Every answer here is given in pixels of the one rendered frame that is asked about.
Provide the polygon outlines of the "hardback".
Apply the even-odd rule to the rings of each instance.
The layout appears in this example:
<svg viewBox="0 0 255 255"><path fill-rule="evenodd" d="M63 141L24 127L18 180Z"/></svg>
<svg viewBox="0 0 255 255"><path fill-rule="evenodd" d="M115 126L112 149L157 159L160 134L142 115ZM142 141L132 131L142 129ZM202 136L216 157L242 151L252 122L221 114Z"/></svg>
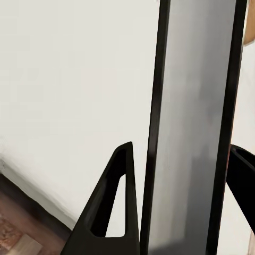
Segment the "hardback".
<svg viewBox="0 0 255 255"><path fill-rule="evenodd" d="M160 0L140 255L217 255L249 0Z"/></svg>

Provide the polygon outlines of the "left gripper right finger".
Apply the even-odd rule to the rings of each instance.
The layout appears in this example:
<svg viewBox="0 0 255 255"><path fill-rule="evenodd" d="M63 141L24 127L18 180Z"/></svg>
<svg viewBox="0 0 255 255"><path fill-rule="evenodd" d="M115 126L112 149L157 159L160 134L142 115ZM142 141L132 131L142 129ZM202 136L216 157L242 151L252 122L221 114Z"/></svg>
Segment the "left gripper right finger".
<svg viewBox="0 0 255 255"><path fill-rule="evenodd" d="M255 155L232 143L226 183L255 232Z"/></svg>

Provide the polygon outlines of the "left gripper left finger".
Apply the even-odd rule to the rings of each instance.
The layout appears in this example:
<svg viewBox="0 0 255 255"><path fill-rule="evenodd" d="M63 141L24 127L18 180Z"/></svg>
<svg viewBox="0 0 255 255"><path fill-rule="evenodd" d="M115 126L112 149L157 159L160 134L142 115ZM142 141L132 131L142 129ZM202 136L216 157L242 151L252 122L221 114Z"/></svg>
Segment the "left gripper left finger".
<svg viewBox="0 0 255 255"><path fill-rule="evenodd" d="M124 174L125 235L106 237L119 180ZM132 141L114 150L60 255L140 255Z"/></svg>

